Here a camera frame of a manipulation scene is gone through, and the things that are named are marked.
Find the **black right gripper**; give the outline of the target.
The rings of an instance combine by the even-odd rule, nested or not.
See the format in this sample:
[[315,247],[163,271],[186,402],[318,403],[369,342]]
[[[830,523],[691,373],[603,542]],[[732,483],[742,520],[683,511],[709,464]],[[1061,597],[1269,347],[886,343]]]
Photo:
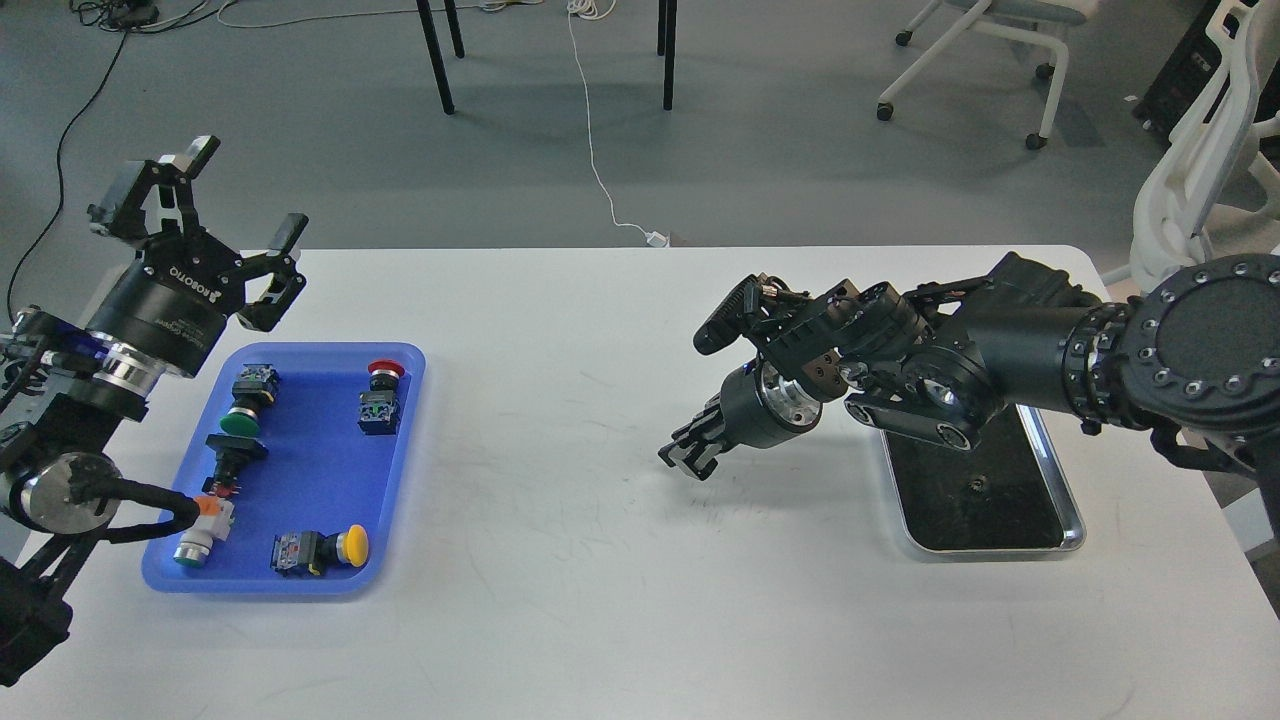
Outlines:
[[749,363],[722,382],[692,420],[671,436],[658,455],[695,480],[707,480],[718,456],[737,446],[771,448],[814,429],[822,404],[769,363]]

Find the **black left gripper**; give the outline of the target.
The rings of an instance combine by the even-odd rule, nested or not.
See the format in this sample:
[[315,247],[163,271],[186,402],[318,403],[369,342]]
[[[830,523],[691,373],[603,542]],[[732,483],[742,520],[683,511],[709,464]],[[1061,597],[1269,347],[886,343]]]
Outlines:
[[236,314],[242,327],[257,332],[273,331],[306,283],[294,252],[308,224],[305,214],[288,214],[268,250],[242,260],[200,224],[192,182],[220,145],[219,137],[204,135],[182,152],[127,161],[102,201],[87,209],[92,233],[136,250],[88,332],[129,345],[184,377],[198,373],[227,318],[244,305],[243,287],[219,281],[221,273],[236,268],[236,282],[270,277],[259,300]]

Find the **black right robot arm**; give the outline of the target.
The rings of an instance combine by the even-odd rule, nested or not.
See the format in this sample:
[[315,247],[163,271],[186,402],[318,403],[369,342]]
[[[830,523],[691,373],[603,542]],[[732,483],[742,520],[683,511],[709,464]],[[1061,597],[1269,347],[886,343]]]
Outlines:
[[824,293],[744,278],[696,331],[712,355],[746,340],[660,459],[707,479],[719,455],[809,432],[840,401],[867,427],[970,451],[1011,405],[1149,430],[1188,469],[1277,486],[1277,256],[1239,254],[1106,302],[1068,273],[1006,254],[983,275],[901,293],[844,281]]

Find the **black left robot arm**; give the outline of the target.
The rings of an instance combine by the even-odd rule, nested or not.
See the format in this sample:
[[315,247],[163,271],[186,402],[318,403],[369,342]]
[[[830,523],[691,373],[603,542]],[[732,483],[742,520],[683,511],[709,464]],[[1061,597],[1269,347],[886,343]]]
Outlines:
[[219,143],[205,135],[128,161],[88,209],[91,231],[134,260],[86,327],[27,307],[3,337],[3,512],[47,536],[22,565],[3,562],[6,687],[68,638],[65,593],[97,544],[172,536],[198,516],[193,498],[120,474],[105,454],[118,427],[145,418],[163,375],[196,375],[230,318],[273,331],[305,287],[303,214],[248,258],[200,223],[192,183]]

